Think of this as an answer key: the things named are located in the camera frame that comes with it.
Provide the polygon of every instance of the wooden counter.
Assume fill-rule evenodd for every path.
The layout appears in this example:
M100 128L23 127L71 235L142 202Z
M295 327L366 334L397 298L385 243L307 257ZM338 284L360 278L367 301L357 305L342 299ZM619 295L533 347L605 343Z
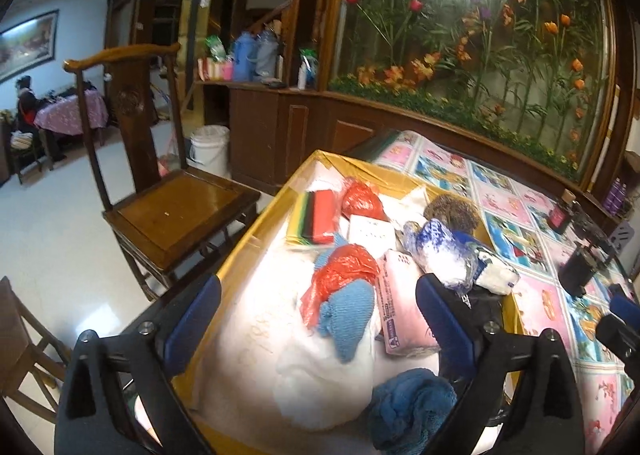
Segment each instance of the wooden counter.
M584 210L610 232L619 220L589 193L500 143L404 109L333 92L269 89L260 83L209 81L229 88L232 178L276 193L315 150L343 154L388 128L415 130L439 145L502 170L549 196L573 191Z

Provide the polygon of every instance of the white bucket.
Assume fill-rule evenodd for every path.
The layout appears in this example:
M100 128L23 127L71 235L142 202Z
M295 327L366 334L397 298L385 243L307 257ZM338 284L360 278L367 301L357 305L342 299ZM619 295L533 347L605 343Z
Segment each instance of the white bucket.
M191 134L189 159L196 168L219 177L228 177L229 129L219 125L200 127Z

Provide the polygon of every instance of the blue gripper pad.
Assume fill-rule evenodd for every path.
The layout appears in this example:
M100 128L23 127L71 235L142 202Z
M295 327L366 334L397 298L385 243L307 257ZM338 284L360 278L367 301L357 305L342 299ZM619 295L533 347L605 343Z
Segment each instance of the blue gripper pad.
M615 294L609 310L636 332L640 332L640 307L622 294Z
M447 361L459 375L472 379L477 372L474 343L432 283L440 281L434 275L424 275L418 279L415 301Z
M164 343L164 373L167 377L182 374L204 336L211 318L218 310L222 286L211 276L182 315Z

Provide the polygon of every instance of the bottle with cork lid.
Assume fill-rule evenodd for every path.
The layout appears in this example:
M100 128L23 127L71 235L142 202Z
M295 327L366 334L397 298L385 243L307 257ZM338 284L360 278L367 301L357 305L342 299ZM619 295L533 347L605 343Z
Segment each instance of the bottle with cork lid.
M560 200L546 217L546 223L559 235L564 234L574 216L574 206L576 206L575 194L572 191L564 190Z

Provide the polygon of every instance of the tablecloth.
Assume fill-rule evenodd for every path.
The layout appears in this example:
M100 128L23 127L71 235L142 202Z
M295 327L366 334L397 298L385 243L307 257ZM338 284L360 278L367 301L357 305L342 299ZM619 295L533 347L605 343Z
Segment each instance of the tablecloth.
M615 268L598 273L587 294L572 298L558 281L558 269L575 249L571 228L553 232L546 215L554 202L506 175L452 154L416 132L401 132L371 162L426 180L472 199L496 251L520 272L513 289L523 332L558 330L574 368L582 402L586 453L595 453L633 390L623 363L595 339L595 326L609 313L607 287L633 287Z
M106 127L109 114L100 93L97 90L87 90L84 92L84 97L86 98L91 127ZM45 128L59 134L68 136L82 134L78 96L69 96L62 101L40 109L34 122L39 128Z

